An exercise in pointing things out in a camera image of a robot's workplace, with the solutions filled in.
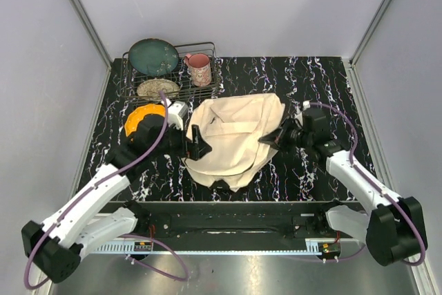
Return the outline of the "cream canvas student bag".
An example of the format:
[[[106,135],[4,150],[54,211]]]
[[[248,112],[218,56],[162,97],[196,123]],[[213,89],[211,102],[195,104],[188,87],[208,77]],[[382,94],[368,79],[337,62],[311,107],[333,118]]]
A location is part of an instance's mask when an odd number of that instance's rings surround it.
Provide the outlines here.
[[[198,161],[183,160],[198,184],[223,181],[232,191],[246,187],[277,153],[259,139],[276,130],[285,105],[274,93],[206,99],[194,109],[189,125],[199,126],[212,151]]]

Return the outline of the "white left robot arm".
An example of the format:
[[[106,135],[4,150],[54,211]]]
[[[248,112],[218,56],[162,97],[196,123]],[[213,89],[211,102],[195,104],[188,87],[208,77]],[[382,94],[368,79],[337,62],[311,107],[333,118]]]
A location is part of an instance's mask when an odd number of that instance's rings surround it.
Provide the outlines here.
[[[112,149],[96,175],[68,203],[43,222],[29,221],[21,230],[28,262],[24,281],[28,289],[31,265],[47,279],[66,280],[90,252],[125,234],[153,235],[151,213],[136,201],[125,202],[116,212],[92,222],[100,210],[146,170],[150,158],[176,154],[199,160],[211,152],[197,124],[185,133],[168,124],[163,115],[147,115],[121,144]]]

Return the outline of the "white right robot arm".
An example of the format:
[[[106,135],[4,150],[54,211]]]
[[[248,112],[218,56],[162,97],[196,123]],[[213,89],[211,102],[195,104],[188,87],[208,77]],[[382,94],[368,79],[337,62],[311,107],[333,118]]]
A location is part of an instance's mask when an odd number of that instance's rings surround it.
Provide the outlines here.
[[[354,149],[333,138],[325,109],[308,104],[259,140],[277,151],[303,149],[361,204],[362,212],[339,201],[324,204],[312,222],[314,231],[325,238],[339,232],[357,239],[382,266],[398,261],[410,265],[413,256],[419,257],[414,265],[422,264],[427,237],[421,204],[386,187],[355,158]]]

